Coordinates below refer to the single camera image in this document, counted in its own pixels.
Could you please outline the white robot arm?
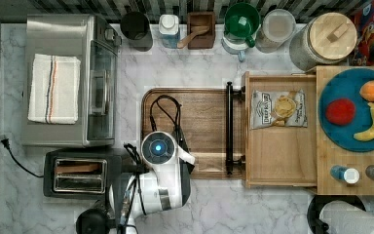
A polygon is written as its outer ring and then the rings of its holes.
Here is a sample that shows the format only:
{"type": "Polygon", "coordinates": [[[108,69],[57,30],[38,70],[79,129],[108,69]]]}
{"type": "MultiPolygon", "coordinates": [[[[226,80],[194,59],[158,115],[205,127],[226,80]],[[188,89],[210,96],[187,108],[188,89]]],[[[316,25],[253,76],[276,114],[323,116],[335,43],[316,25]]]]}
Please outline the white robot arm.
{"type": "Polygon", "coordinates": [[[195,157],[172,135],[149,134],[141,142],[140,158],[134,172],[121,173],[109,188],[117,234],[138,234],[139,216],[181,208],[191,194],[195,157]]]}

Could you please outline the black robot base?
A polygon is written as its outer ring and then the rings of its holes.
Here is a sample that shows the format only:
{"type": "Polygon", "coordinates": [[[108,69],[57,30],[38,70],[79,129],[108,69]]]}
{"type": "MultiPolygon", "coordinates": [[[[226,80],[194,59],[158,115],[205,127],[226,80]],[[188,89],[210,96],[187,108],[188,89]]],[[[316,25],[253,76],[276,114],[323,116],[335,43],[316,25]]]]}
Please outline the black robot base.
{"type": "Polygon", "coordinates": [[[115,216],[105,200],[96,201],[78,216],[75,223],[77,234],[109,234],[115,228],[115,216]]]}

